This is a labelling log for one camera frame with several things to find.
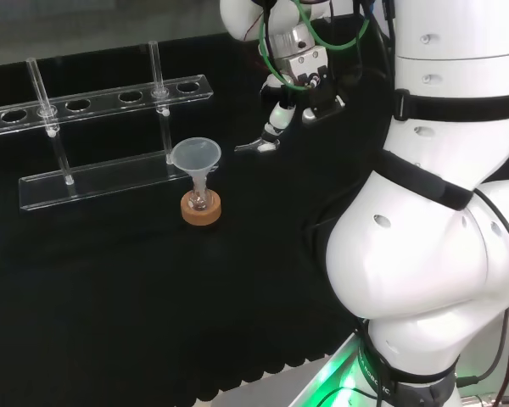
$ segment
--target glass test tube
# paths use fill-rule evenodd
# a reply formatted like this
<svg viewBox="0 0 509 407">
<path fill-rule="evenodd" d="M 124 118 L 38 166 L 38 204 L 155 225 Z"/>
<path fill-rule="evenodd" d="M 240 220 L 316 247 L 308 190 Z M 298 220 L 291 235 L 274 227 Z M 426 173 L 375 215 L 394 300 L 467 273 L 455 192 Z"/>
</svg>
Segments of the glass test tube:
<svg viewBox="0 0 509 407">
<path fill-rule="evenodd" d="M 168 97 L 168 90 L 165 88 L 162 79 L 162 67 L 160 65 L 159 44 L 156 41 L 149 42 L 149 53 L 151 54 L 151 66 L 153 68 L 153 81 L 154 90 L 153 96 L 157 100 L 162 99 L 163 103 L 157 106 L 157 113 L 159 114 L 160 122 L 160 135 L 162 136 L 162 143 L 166 154 L 166 163 L 171 163 L 171 133 L 170 133 L 170 110 L 165 104 L 165 99 Z"/>
<path fill-rule="evenodd" d="M 45 121 L 45 131 L 53 143 L 53 150 L 59 162 L 60 170 L 64 176 L 64 182 L 67 186 L 74 184 L 74 178 L 71 175 L 70 164 L 68 164 L 68 158 L 66 152 L 60 140 L 60 126 L 54 118 L 56 108 L 51 106 L 49 103 L 47 92 L 45 92 L 45 86 L 43 85 L 42 76 L 40 70 L 37 67 L 37 61 L 34 58 L 28 58 L 26 60 L 28 70 L 31 74 L 32 85 L 36 91 L 37 100 L 41 105 L 41 109 L 38 114 Z"/>
</svg>

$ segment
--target translucent funnel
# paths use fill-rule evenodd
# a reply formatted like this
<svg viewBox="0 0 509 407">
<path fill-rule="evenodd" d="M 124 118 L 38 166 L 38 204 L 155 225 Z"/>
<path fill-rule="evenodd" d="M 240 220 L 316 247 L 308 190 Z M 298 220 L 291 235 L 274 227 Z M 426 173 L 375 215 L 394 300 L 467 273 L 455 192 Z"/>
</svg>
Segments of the translucent funnel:
<svg viewBox="0 0 509 407">
<path fill-rule="evenodd" d="M 194 210 L 207 210 L 213 197 L 206 186 L 206 177 L 221 157 L 221 148 L 209 138 L 188 138 L 177 144 L 171 152 L 171 162 L 193 178 L 194 189 L 189 206 Z"/>
</svg>

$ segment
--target black tablecloth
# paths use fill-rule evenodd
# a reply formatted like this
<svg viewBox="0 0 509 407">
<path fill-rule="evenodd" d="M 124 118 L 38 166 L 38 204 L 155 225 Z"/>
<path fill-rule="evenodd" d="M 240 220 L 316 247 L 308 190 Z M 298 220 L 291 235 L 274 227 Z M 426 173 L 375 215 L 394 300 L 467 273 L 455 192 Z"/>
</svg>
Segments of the black tablecloth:
<svg viewBox="0 0 509 407">
<path fill-rule="evenodd" d="M 364 48 L 369 61 L 377 49 Z M 222 217 L 210 228 L 185 224 L 189 180 L 20 213 L 19 177 L 57 164 L 41 130 L 0 137 L 0 406 L 190 406 L 331 353 L 350 334 L 302 253 L 300 224 L 380 146 L 384 84 L 365 78 L 347 111 L 312 128 L 295 123 L 274 154 L 237 156 L 233 147 L 267 121 L 266 73 L 227 35 L 160 52 L 166 78 L 206 74 L 215 91 L 173 107 L 171 131 L 174 142 L 221 145 L 209 186 Z M 151 81 L 145 46 L 40 68 L 50 96 Z M 24 64 L 0 67 L 0 105 L 33 98 Z M 72 166 L 161 143 L 154 111 L 63 125 L 62 135 Z"/>
</svg>

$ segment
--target clear acrylic stand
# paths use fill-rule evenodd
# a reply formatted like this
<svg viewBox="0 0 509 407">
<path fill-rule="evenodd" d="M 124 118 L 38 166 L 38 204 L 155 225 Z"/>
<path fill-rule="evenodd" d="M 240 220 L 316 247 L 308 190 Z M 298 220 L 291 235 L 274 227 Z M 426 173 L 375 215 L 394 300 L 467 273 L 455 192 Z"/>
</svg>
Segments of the clear acrylic stand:
<svg viewBox="0 0 509 407">
<path fill-rule="evenodd" d="M 35 59 L 28 59 L 38 100 L 0 108 L 0 135 L 44 128 L 59 170 L 19 179 L 20 208 L 33 210 L 189 177 L 171 164 L 170 105 L 210 98 L 204 75 L 163 81 L 157 42 L 149 43 L 154 81 L 49 99 Z M 125 159 L 70 168 L 60 125 L 110 114 L 155 109 L 163 149 Z"/>
</svg>

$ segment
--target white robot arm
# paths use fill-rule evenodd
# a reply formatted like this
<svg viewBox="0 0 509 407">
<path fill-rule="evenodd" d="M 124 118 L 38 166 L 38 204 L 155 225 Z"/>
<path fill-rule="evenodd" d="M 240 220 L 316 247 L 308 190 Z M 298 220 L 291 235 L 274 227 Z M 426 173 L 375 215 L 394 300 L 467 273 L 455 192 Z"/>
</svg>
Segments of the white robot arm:
<svg viewBox="0 0 509 407">
<path fill-rule="evenodd" d="M 461 194 L 478 188 L 509 222 L 509 181 L 480 185 L 509 158 L 509 0 L 394 1 L 400 97 L 387 156 L 421 169 L 418 180 L 435 176 Z M 245 17 L 221 0 L 236 38 L 260 14 L 242 3 Z M 290 0 L 278 5 L 271 17 L 282 33 L 298 11 Z M 434 392 L 469 341 L 509 307 L 509 233 L 477 195 L 453 207 L 375 170 L 330 236 L 327 272 L 339 300 L 371 320 L 369 338 L 393 369 L 437 377 L 403 388 Z M 356 386 L 374 394 L 363 360 L 357 368 Z M 450 384 L 440 404 L 433 395 L 425 405 L 461 405 Z M 358 397 L 355 405 L 376 404 Z"/>
</svg>

